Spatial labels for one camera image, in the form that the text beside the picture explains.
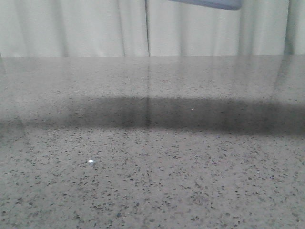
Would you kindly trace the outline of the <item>light blue slipper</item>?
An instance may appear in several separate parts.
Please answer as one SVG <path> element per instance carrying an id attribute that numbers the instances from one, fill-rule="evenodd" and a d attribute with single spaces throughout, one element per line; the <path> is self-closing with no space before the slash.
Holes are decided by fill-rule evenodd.
<path id="1" fill-rule="evenodd" d="M 242 0 L 172 0 L 174 2 L 236 11 L 242 7 Z"/>

